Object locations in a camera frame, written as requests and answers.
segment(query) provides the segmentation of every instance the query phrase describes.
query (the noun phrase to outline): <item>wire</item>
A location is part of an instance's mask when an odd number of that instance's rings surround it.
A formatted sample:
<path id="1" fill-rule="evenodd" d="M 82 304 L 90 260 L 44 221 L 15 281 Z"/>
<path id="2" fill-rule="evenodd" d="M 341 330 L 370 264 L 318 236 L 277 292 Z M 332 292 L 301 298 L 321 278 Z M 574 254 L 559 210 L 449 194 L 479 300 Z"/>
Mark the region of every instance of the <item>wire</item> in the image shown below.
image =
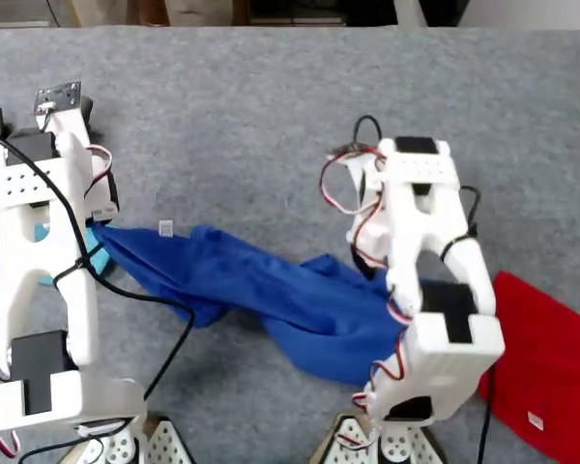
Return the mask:
<path id="1" fill-rule="evenodd" d="M 90 183 L 90 186 L 86 189 L 86 191 L 84 191 L 84 196 L 86 196 L 88 194 L 88 192 L 92 189 L 92 187 L 95 186 L 95 184 L 98 181 L 100 181 L 101 179 L 103 179 L 104 177 L 107 176 L 107 174 L 109 173 L 109 171 L 112 168 L 112 162 L 113 162 L 112 152 L 110 152 L 109 150 L 107 150 L 102 145 L 89 145 L 87 147 L 87 150 L 90 150 L 92 152 L 100 152 L 100 153 L 103 153 L 107 157 L 107 162 L 105 163 L 105 167 L 103 168 L 103 171 L 101 173 L 97 174 L 93 178 L 93 181 Z"/>
<path id="2" fill-rule="evenodd" d="M 19 437 L 14 430 L 11 431 L 11 442 L 12 447 L 7 445 L 7 442 L 0 436 L 0 451 L 10 459 L 14 459 L 19 450 L 21 449 L 21 443 L 19 442 Z"/>
<path id="3" fill-rule="evenodd" d="M 97 462 L 99 462 L 99 459 L 101 459 L 101 457 L 105 453 L 105 445 L 103 444 L 103 442 L 98 438 L 96 438 L 95 441 L 101 445 L 101 451 L 99 451 L 99 455 L 95 458 L 95 460 L 90 462 L 89 464 L 96 464 Z"/>
<path id="4" fill-rule="evenodd" d="M 368 222 L 370 222 L 376 216 L 376 214 L 382 209 L 384 201 L 385 201 L 385 193 L 383 191 L 381 191 L 380 194 L 378 195 L 377 200 L 376 200 L 376 204 L 370 203 L 370 205 L 373 204 L 373 209 L 365 217 L 365 219 L 361 222 L 361 224 L 359 224 L 359 226 L 357 227 L 357 230 L 355 230 L 355 235 L 352 239 L 352 246 L 357 251 L 357 254 L 361 258 L 363 258 L 364 260 L 370 262 L 373 266 L 375 266 L 377 268 L 382 268 L 382 269 L 387 268 L 387 265 L 385 264 L 385 262 L 378 260 L 378 259 L 370 256 L 369 254 L 365 253 L 363 250 L 361 250 L 359 248 L 359 246 L 357 245 L 357 241 L 358 241 L 359 235 L 361 234 L 361 231 L 363 230 L 365 225 Z"/>
<path id="5" fill-rule="evenodd" d="M 43 121 L 43 127 L 41 128 L 41 132 L 45 132 L 45 130 L 47 129 L 47 126 L 49 126 L 49 120 L 51 117 L 51 113 L 53 113 L 54 110 L 53 108 L 48 108 L 47 112 L 45 113 L 45 119 Z"/>
<path id="6" fill-rule="evenodd" d="M 6 140 L 2 140 L 1 138 L 0 138 L 0 145 L 3 146 L 4 148 L 6 148 L 11 155 L 16 156 L 19 160 L 21 160 L 24 164 L 26 164 L 30 169 L 32 169 L 32 171 L 35 174 L 37 174 L 37 176 L 39 176 L 39 178 L 41 178 L 41 180 L 43 180 L 46 183 L 47 187 L 56 195 L 56 197 L 58 198 L 60 203 L 64 206 L 64 208 L 67 212 L 67 216 L 69 218 L 69 222 L 71 223 L 72 231 L 73 231 L 73 234 L 75 236 L 75 241 L 77 242 L 77 246 L 79 247 L 79 252 L 80 252 L 82 257 L 86 256 L 86 254 L 88 252 L 88 250 L 86 248 L 86 242 L 85 242 L 84 237 L 82 235 L 82 231 L 80 230 L 80 228 L 78 226 L 77 218 L 75 217 L 75 212 L 73 211 L 73 207 L 69 203 L 69 200 L 67 200 L 65 195 L 52 182 L 52 180 L 49 178 L 49 176 L 47 176 L 47 174 L 45 174 L 30 158 L 28 158 L 19 149 L 17 149 L 16 146 L 14 146 L 13 144 L 11 144 L 10 142 L 8 142 Z M 172 348 L 172 351 L 170 352 L 170 354 L 168 355 L 168 357 L 166 358 L 164 363 L 161 365 L 161 368 L 159 369 L 159 372 L 157 373 L 157 375 L 153 379 L 153 382 L 151 383 L 151 385 L 148 387 L 148 389 L 144 393 L 144 399 L 148 399 L 148 397 L 153 393 L 156 386 L 159 384 L 161 378 L 163 377 L 163 375 L 165 374 L 165 372 L 167 371 L 169 366 L 172 364 L 172 362 L 176 358 L 176 355 L 178 354 L 181 347 L 185 343 L 185 340 L 189 336 L 189 333 L 191 332 L 191 329 L 193 328 L 193 322 L 195 320 L 195 313 L 194 313 L 193 309 L 191 309 L 187 304 L 184 304 L 184 303 L 179 302 L 177 300 L 172 300 L 172 299 L 163 298 L 163 297 L 152 297 L 149 295 L 139 295 L 139 294 L 124 290 L 120 287 L 117 287 L 97 273 L 97 271 L 95 270 L 95 267 L 90 262 L 90 258 L 82 259 L 81 266 L 83 268 L 85 268 L 90 273 L 90 275 L 92 276 L 92 278 L 96 282 L 98 282 L 101 286 L 105 287 L 106 289 L 108 289 L 109 291 L 111 291 L 113 293 L 116 293 L 116 294 L 118 294 L 122 297 L 125 297 L 125 298 L 130 298 L 132 300 L 137 300 L 137 301 L 141 301 L 141 302 L 150 302 L 150 303 L 158 303 L 158 304 L 162 304 L 162 305 L 177 306 L 177 307 L 183 309 L 184 311 L 186 311 L 187 314 L 189 315 L 189 319 L 188 319 L 187 325 L 185 326 L 185 329 L 183 330 L 183 333 L 176 341 L 176 344 Z M 74 445 L 79 445 L 80 443 L 85 443 L 85 442 L 90 441 L 94 438 L 103 438 L 104 436 L 114 435 L 114 434 L 124 430 L 131 423 L 131 419 L 129 419 L 129 418 L 122 419 L 122 420 L 125 421 L 124 425 L 122 425 L 115 432 L 109 432 L 109 434 L 103 434 L 103 435 L 98 436 L 98 437 L 73 440 L 70 442 L 65 442 L 63 444 L 51 445 L 51 446 L 40 448 L 40 449 L 34 449 L 34 450 L 29 451 L 26 454 L 24 454 L 21 457 L 21 459 L 19 460 L 19 464 L 23 464 L 23 462 L 28 457 L 30 457 L 32 455 L 41 454 L 43 452 L 50 451 L 50 450 L 59 450 L 62 448 L 71 447 Z"/>
<path id="7" fill-rule="evenodd" d="M 383 139 L 383 130 L 380 127 L 380 123 L 376 118 L 374 118 L 371 114 L 364 114 L 361 118 L 357 120 L 355 123 L 355 127 L 352 131 L 352 141 L 357 143 L 359 138 L 359 129 L 361 128 L 361 124 L 363 121 L 370 121 L 374 125 L 374 129 L 376 129 L 376 134 L 378 135 L 378 141 L 380 142 Z"/>
<path id="8" fill-rule="evenodd" d="M 100 440 L 101 438 L 111 437 L 111 436 L 116 435 L 116 434 L 122 432 L 123 430 L 125 430 L 131 424 L 132 418 L 119 418 L 119 419 L 117 419 L 117 421 L 122 421 L 123 423 L 118 428 L 115 428 L 114 430 L 110 430 L 109 432 L 105 432 L 105 433 L 102 433 L 100 435 L 95 435 L 93 437 L 82 437 L 82 438 L 78 438 L 76 440 L 70 440 L 68 442 L 58 443 L 56 445 L 49 445 L 46 447 L 37 448 L 37 449 L 33 449 L 31 451 L 28 451 L 19 458 L 19 460 L 17 461 L 17 464 L 24 464 L 29 458 L 31 458 L 33 456 L 37 456 L 39 454 L 43 454 L 45 452 L 62 450 L 64 448 L 70 448 L 70 447 L 76 447 L 77 445 L 81 445 L 82 443 L 88 443 L 92 440 Z"/>
<path id="9" fill-rule="evenodd" d="M 485 405 L 485 415 L 483 416 L 483 427 L 481 428 L 481 438 L 479 439 L 479 450 L 477 455 L 477 464 L 482 464 L 483 454 L 485 453 L 485 442 L 487 432 L 490 428 L 490 418 L 492 417 L 492 406 L 496 396 L 496 364 L 492 364 L 488 370 L 488 391 L 487 404 Z"/>
<path id="10" fill-rule="evenodd" d="M 365 153 L 371 153 L 371 154 L 376 155 L 376 157 L 380 157 L 382 159 L 384 158 L 383 155 L 378 150 L 371 149 L 371 148 L 361 150 L 360 152 L 342 152 L 342 153 L 338 153 L 337 155 L 333 156 L 331 159 L 327 160 L 327 162 L 325 162 L 325 165 L 322 166 L 322 170 L 320 171 L 320 180 L 318 182 L 318 187 L 320 189 L 320 193 L 322 194 L 322 196 L 324 197 L 324 199 L 327 203 L 329 203 L 331 206 L 337 208 L 342 214 L 347 215 L 347 216 L 355 216 L 355 215 L 358 215 L 360 213 L 364 213 L 365 211 L 369 210 L 370 208 L 373 208 L 374 206 L 376 206 L 378 204 L 378 202 L 380 201 L 380 198 L 377 198 L 374 201 L 367 203 L 366 205 L 360 206 L 356 210 L 348 210 L 348 209 L 344 208 L 343 206 L 341 206 L 341 204 L 337 200 L 335 200 L 333 198 L 333 196 L 327 190 L 327 187 L 325 186 L 325 175 L 327 174 L 327 171 L 334 163 L 336 163 L 340 160 L 343 160 L 344 158 L 354 158 L 354 157 L 358 157 L 360 155 L 364 155 Z"/>
<path id="11" fill-rule="evenodd" d="M 49 10 L 49 13 L 51 14 L 51 18 L 56 23 L 56 27 L 62 27 L 60 25 L 60 22 L 58 22 L 58 17 L 56 16 L 56 13 L 54 12 L 53 7 L 51 6 L 51 2 L 49 0 L 45 0 L 45 3 L 47 4 L 47 9 Z"/>
<path id="12" fill-rule="evenodd" d="M 477 208 L 479 207 L 479 203 L 481 201 L 481 190 L 473 186 L 462 186 L 460 189 L 468 190 L 475 194 L 475 201 L 473 202 L 471 211 L 469 211 L 468 215 L 466 216 L 466 221 L 469 225 L 471 225 L 475 222 L 475 214 L 477 213 Z"/>

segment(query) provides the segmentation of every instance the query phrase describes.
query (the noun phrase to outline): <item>red and white wire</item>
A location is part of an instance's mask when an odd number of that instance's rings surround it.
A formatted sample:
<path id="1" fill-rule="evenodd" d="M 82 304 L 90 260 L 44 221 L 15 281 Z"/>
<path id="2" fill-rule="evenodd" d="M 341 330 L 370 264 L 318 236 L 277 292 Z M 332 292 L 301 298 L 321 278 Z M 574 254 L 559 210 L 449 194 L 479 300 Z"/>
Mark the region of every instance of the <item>red and white wire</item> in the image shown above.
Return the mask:
<path id="1" fill-rule="evenodd" d="M 411 322 L 413 322 L 412 317 L 402 314 L 399 311 L 399 309 L 395 306 L 395 304 L 393 304 L 392 302 L 387 302 L 387 311 L 395 321 L 399 322 L 404 326 L 408 326 L 410 325 Z"/>
<path id="2" fill-rule="evenodd" d="M 359 236 L 361 235 L 361 231 L 363 228 L 376 216 L 376 214 L 382 209 L 383 203 L 385 202 L 385 193 L 383 191 L 380 192 L 378 198 L 376 199 L 376 203 L 373 206 L 373 209 L 369 214 L 365 217 L 365 219 L 359 224 L 357 230 L 355 230 L 355 235 L 352 239 L 353 248 L 357 251 L 357 254 L 365 260 L 367 264 L 371 264 L 375 268 L 386 269 L 387 265 L 384 261 L 376 259 L 369 254 L 365 253 L 362 249 L 358 246 Z"/>
<path id="3" fill-rule="evenodd" d="M 363 153 L 372 153 L 374 155 L 376 155 L 376 157 L 382 157 L 382 154 L 376 150 L 376 149 L 365 149 L 361 152 L 346 152 L 346 153 L 340 153 L 338 155 L 335 155 L 334 157 L 332 157 L 331 159 L 329 159 L 325 165 L 322 167 L 322 171 L 320 171 L 320 181 L 319 181 L 319 186 L 320 186 L 320 193 L 322 193 L 322 196 L 324 197 L 325 201 L 327 203 L 329 203 L 331 206 L 334 206 L 335 208 L 337 208 L 341 213 L 343 213 L 344 215 L 348 215 L 348 216 L 355 216 L 358 215 L 360 213 L 364 213 L 365 211 L 368 211 L 370 208 L 373 208 L 374 206 L 376 206 L 378 204 L 378 199 L 367 203 L 363 206 L 360 206 L 358 209 L 356 210 L 349 210 L 347 208 L 344 208 L 343 206 L 341 206 L 341 204 L 335 200 L 333 198 L 333 196 L 329 193 L 329 191 L 327 190 L 327 187 L 325 186 L 325 175 L 327 173 L 327 170 L 336 162 L 338 162 L 339 160 L 342 160 L 344 158 L 351 158 L 351 157 L 356 157 L 358 155 L 361 155 Z"/>
<path id="4" fill-rule="evenodd" d="M 350 451 L 366 450 L 369 447 L 371 447 L 376 442 L 376 440 L 378 440 L 378 437 L 379 437 L 378 433 L 372 433 L 371 438 L 367 439 L 366 442 L 361 442 L 341 432 L 337 432 L 335 434 L 335 440 L 342 447 Z"/>
<path id="5" fill-rule="evenodd" d="M 19 442 L 19 437 L 17 433 L 11 431 L 11 443 L 7 444 L 6 440 L 0 436 L 0 451 L 10 459 L 15 459 L 19 450 L 21 450 L 21 443 Z"/>
<path id="6" fill-rule="evenodd" d="M 109 171 L 112 168 L 112 162 L 113 162 L 112 152 L 107 150 L 102 145 L 95 145 L 95 144 L 88 145 L 87 150 L 90 150 L 91 152 L 103 153 L 106 156 L 106 162 L 105 162 L 105 167 L 103 168 L 103 171 L 100 172 L 99 174 L 97 174 L 95 177 L 93 177 L 93 180 L 90 183 L 90 186 L 86 189 L 86 192 L 84 194 L 88 193 L 94 184 L 96 184 L 98 181 L 100 181 L 103 177 L 105 177 L 109 173 Z"/>

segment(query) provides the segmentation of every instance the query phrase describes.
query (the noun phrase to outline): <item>red cloth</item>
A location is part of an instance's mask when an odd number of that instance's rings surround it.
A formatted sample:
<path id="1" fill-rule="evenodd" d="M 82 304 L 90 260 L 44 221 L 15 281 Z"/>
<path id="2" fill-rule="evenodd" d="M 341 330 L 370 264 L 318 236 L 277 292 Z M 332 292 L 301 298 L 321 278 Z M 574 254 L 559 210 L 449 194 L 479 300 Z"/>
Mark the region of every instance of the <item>red cloth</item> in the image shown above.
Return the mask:
<path id="1" fill-rule="evenodd" d="M 537 450 L 580 464 L 580 315 L 511 274 L 494 288 L 506 348 L 493 414 Z M 483 398 L 487 386 L 486 374 Z"/>

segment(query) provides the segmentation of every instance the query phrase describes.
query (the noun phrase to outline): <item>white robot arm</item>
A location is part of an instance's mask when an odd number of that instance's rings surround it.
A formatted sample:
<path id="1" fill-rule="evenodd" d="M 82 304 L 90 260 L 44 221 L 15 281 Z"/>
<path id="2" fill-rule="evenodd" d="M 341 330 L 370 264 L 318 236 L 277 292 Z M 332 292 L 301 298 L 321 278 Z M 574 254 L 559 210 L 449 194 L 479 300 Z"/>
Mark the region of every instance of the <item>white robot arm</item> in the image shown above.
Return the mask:
<path id="1" fill-rule="evenodd" d="M 407 326 L 353 400 L 381 437 L 401 440 L 390 462 L 421 462 L 410 447 L 418 427 L 449 418 L 504 353 L 494 290 L 446 142 L 384 138 L 377 148 L 353 150 L 329 161 L 346 165 L 359 197 L 347 240 L 365 274 L 386 270 L 388 310 Z M 423 250 L 439 255 L 457 282 L 421 282 Z M 385 444 L 381 438 L 372 447 Z"/>
<path id="2" fill-rule="evenodd" d="M 35 111 L 42 131 L 9 139 L 60 190 L 72 216 L 40 175 L 0 145 L 0 371 L 8 378 L 0 384 L 0 431 L 42 424 L 99 436 L 121 429 L 121 440 L 129 443 L 114 462 L 137 457 L 146 463 L 146 447 L 135 456 L 133 445 L 147 415 L 144 389 L 96 369 L 96 288 L 81 265 L 79 241 L 86 221 L 112 219 L 118 201 L 111 154 L 91 145 L 82 99 L 79 82 L 39 91 Z M 42 240 L 35 237 L 39 224 L 48 229 Z M 65 301 L 68 330 L 27 333 L 29 302 L 45 276 Z"/>

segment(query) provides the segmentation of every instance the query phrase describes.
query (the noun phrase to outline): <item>white label tag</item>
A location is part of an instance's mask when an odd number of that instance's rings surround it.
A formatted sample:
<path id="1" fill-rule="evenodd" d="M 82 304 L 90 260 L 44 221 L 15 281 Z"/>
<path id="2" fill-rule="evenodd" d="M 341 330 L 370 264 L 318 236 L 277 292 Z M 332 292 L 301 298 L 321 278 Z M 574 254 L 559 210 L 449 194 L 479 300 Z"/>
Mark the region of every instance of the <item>white label tag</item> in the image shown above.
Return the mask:
<path id="1" fill-rule="evenodd" d="M 159 221 L 159 236 L 174 237 L 174 222 L 172 219 L 162 219 Z"/>
<path id="2" fill-rule="evenodd" d="M 527 412 L 527 416 L 529 418 L 529 422 L 534 425 L 535 427 L 537 427 L 539 430 L 543 431 L 543 420 L 536 416 L 535 414 L 533 414 L 532 412 Z"/>

